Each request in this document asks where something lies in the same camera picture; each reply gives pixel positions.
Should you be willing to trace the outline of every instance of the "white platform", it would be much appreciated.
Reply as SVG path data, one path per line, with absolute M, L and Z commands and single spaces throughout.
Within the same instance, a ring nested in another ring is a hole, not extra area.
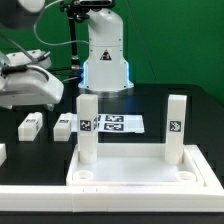
M 163 164 L 164 147 L 163 144 L 102 144 L 98 151 L 100 166 L 97 168 L 95 164 L 90 170 L 92 180 L 79 181 L 73 180 L 73 173 L 87 167 L 77 163 L 77 151 L 74 151 L 67 177 L 70 186 L 0 186 L 0 211 L 224 212 L 223 188 L 200 150 L 196 146 L 186 146 L 184 165 L 171 166 L 170 172 L 162 173 L 167 168 L 167 165 L 158 167 Z M 104 163 L 103 158 L 113 161 L 117 155 L 126 160 L 125 166 L 114 162 L 113 169 L 116 167 L 117 170 L 112 169 L 111 180 L 106 181 L 103 174 L 109 171 L 101 168 L 109 164 Z M 143 157 L 141 163 L 137 158 L 139 155 Z M 129 173 L 123 179 L 121 170 L 127 167 L 136 173 Z M 102 172 L 95 175 L 97 169 Z M 194 173 L 197 181 L 176 181 L 173 175 L 183 170 Z

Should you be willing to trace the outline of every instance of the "green backdrop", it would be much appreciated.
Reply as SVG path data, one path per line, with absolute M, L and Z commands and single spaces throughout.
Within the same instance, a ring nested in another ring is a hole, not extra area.
M 224 0 L 129 0 L 145 50 L 127 1 L 116 2 L 113 10 L 124 20 L 124 54 L 134 83 L 156 83 L 147 51 L 158 83 L 195 84 L 224 105 Z M 70 65 L 70 46 L 43 45 L 32 30 L 3 33 L 26 49 L 50 50 L 54 68 Z M 49 42 L 69 40 L 66 14 L 59 11 L 58 5 L 44 13 L 38 33 Z M 87 22 L 77 24 L 77 33 L 78 39 L 88 40 Z M 88 46 L 79 44 L 78 48 L 84 61 Z M 16 51 L 3 41 L 0 49 L 3 53 Z

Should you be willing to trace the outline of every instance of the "black table surface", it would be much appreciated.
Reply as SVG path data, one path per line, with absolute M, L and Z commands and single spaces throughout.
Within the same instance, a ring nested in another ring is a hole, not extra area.
M 136 85 L 134 93 L 99 99 L 99 114 L 142 115 L 144 134 L 99 133 L 101 143 L 165 143 L 170 94 L 187 95 L 184 144 L 198 145 L 224 186 L 224 108 L 194 85 Z M 0 167 L 0 185 L 65 185 L 77 134 L 54 142 L 53 127 L 62 113 L 76 113 L 75 85 L 65 85 L 53 112 L 42 106 L 0 109 L 0 143 L 7 160 Z M 18 127 L 29 113 L 43 114 L 43 127 L 33 142 L 18 141 Z M 0 223 L 224 223 L 223 213 L 30 213 L 0 212 Z

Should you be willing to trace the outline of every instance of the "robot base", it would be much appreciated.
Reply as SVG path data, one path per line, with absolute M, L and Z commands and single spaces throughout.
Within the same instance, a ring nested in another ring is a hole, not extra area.
M 130 87 L 120 90 L 120 91 L 93 91 L 87 88 L 83 88 L 79 85 L 79 92 L 81 94 L 94 94 L 98 95 L 99 98 L 117 98 L 121 96 L 129 96 L 134 93 L 134 85 L 130 85 Z

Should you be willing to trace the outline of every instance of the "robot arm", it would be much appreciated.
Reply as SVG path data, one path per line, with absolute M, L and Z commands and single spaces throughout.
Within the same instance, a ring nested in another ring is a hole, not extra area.
M 45 0 L 1 0 L 0 28 L 25 30 L 41 16 Z
M 45 0 L 0 0 L 0 27 L 29 29 L 44 8 Z M 37 56 L 39 52 L 31 51 L 29 54 Z M 32 65 L 22 52 L 7 57 L 0 54 L 0 106 L 60 102 L 63 84 L 38 65 Z

